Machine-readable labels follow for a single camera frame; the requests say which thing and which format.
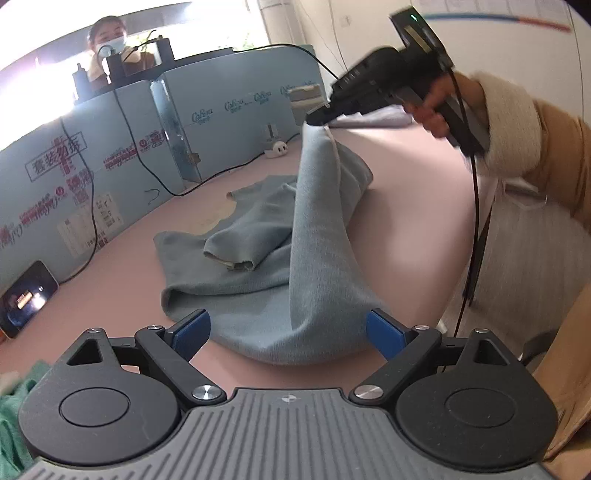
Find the white power outlet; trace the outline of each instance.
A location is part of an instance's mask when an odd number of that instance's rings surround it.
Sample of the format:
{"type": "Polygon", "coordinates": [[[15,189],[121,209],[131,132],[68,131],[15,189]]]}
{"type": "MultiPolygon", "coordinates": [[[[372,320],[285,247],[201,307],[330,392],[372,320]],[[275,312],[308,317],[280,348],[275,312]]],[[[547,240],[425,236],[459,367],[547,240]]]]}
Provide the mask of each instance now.
{"type": "Polygon", "coordinates": [[[277,158],[287,155],[288,148],[285,142],[275,142],[272,150],[265,150],[265,156],[267,158],[277,158]]]}

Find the printed label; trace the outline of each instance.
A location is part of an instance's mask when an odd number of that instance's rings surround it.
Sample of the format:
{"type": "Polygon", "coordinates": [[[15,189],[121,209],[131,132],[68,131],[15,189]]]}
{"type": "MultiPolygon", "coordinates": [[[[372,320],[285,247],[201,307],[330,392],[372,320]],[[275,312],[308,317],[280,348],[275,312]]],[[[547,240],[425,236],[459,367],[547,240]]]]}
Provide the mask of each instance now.
{"type": "Polygon", "coordinates": [[[20,223],[8,223],[0,226],[0,251],[14,245],[22,237],[22,225],[20,223]]]}
{"type": "Polygon", "coordinates": [[[77,132],[70,138],[72,141],[69,141],[65,135],[57,137],[53,140],[51,148],[25,163],[31,181],[37,180],[57,166],[60,166],[64,176],[76,169],[72,163],[72,156],[79,151],[86,150],[87,145],[82,132],[77,132]]]}
{"type": "Polygon", "coordinates": [[[128,147],[118,148],[106,159],[104,159],[103,163],[105,164],[105,168],[107,170],[113,170],[114,168],[118,168],[124,163],[128,162],[131,158],[137,156],[137,154],[138,153],[132,143],[128,147]]]}
{"type": "Polygon", "coordinates": [[[198,112],[193,112],[191,116],[191,120],[194,124],[203,125],[204,123],[209,122],[212,119],[213,115],[213,108],[202,108],[198,112]]]}
{"type": "Polygon", "coordinates": [[[263,103],[267,103],[271,99],[271,92],[261,91],[261,92],[255,93],[254,99],[255,99],[255,102],[258,103],[259,105],[262,105],[263,103]]]}
{"type": "Polygon", "coordinates": [[[35,205],[19,215],[22,226],[30,227],[39,218],[48,216],[53,210],[57,209],[58,204],[65,198],[67,198],[66,194],[58,196],[47,193],[35,205]]]}
{"type": "Polygon", "coordinates": [[[163,129],[154,130],[153,132],[150,132],[148,134],[146,139],[150,141],[151,148],[156,148],[164,143],[164,141],[166,140],[166,133],[164,133],[163,129]]]}
{"type": "Polygon", "coordinates": [[[243,98],[233,98],[232,100],[229,100],[224,104],[224,108],[226,109],[226,112],[236,113],[242,110],[242,107],[246,105],[249,104],[246,103],[243,98]]]}
{"type": "MultiPolygon", "coordinates": [[[[95,198],[95,219],[99,232],[97,246],[97,250],[99,250],[109,243],[108,237],[124,225],[119,209],[110,193],[95,198]]],[[[76,213],[57,225],[57,230],[74,258],[94,248],[95,230],[92,225],[90,205],[81,206],[76,213]]]]}
{"type": "Polygon", "coordinates": [[[80,173],[76,173],[69,179],[66,179],[66,184],[72,193],[75,205],[82,205],[84,202],[88,202],[90,197],[88,196],[86,187],[90,185],[93,176],[94,174],[85,168],[80,173]]]}

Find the paper on wall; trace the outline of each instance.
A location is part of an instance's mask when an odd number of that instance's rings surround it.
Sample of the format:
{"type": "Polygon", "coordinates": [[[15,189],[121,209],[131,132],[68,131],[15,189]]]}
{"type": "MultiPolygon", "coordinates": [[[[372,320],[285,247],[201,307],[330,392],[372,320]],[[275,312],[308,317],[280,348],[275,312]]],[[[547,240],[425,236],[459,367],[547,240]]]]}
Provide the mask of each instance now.
{"type": "Polygon", "coordinates": [[[412,3],[423,15],[512,15],[570,26],[569,11],[563,0],[413,0],[412,3]]]}
{"type": "MultiPolygon", "coordinates": [[[[109,242],[109,237],[113,238],[115,231],[124,225],[117,204],[110,193],[95,198],[95,220],[99,233],[97,247],[99,250],[109,242]]],[[[95,229],[92,224],[90,205],[85,203],[78,208],[77,212],[57,225],[57,230],[74,258],[94,248],[95,229]]]]}

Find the ribbed gray plate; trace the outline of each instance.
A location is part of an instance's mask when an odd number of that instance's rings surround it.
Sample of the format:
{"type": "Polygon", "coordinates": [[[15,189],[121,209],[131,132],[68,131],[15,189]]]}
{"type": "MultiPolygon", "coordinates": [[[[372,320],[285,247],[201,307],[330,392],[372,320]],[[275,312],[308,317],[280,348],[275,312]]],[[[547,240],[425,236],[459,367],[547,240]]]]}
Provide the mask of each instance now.
{"type": "MultiPolygon", "coordinates": [[[[548,480],[539,465],[485,475],[548,480]]],[[[22,480],[482,480],[410,448],[388,415],[346,401],[339,390],[237,391],[223,405],[195,408],[158,450],[105,469],[39,460],[22,480]]]]}

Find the face mask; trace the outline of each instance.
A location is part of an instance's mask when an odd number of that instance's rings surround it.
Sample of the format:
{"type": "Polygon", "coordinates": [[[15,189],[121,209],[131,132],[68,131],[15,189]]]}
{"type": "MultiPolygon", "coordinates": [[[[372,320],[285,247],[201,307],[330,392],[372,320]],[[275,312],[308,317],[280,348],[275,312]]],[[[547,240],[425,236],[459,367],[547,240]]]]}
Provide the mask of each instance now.
{"type": "Polygon", "coordinates": [[[96,46],[96,51],[99,56],[108,57],[109,55],[112,54],[112,50],[115,50],[115,53],[121,53],[121,52],[123,52],[124,48],[125,48],[125,35],[123,37],[114,38],[113,40],[109,40],[104,43],[99,43],[96,46]]]}

